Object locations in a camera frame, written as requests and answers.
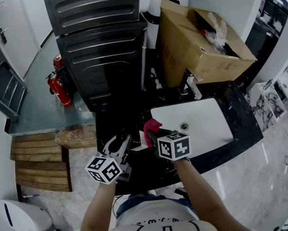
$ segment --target pink cloth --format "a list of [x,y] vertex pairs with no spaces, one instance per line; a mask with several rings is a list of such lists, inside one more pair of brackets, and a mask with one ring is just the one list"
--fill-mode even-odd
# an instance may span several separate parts
[[146,121],[144,124],[144,138],[148,147],[152,147],[153,144],[151,143],[148,137],[148,130],[153,131],[154,133],[158,133],[162,124],[157,122],[155,119],[151,118],[150,120]]

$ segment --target sink drain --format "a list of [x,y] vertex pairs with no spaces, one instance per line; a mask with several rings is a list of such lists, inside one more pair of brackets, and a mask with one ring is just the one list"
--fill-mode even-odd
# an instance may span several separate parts
[[189,129],[189,125],[185,122],[180,124],[181,130],[187,131]]

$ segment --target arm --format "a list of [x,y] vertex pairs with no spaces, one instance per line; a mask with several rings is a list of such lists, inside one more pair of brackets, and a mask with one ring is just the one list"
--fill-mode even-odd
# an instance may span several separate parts
[[81,231],[108,231],[116,183],[100,184],[88,206],[82,221]]
[[249,231],[227,211],[221,198],[187,160],[173,162],[198,217],[218,231]]

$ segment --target white shirt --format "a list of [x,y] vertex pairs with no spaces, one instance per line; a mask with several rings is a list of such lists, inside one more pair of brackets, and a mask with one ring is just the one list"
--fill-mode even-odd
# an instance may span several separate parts
[[115,231],[217,231],[210,223],[198,220],[188,207],[174,201],[145,201],[124,212]]

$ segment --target white sink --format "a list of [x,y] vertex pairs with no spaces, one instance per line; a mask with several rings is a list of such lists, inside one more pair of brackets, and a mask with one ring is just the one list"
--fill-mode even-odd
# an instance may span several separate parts
[[161,128],[183,131],[190,135],[190,158],[215,150],[234,140],[214,98],[153,108],[151,114],[155,120],[162,123]]

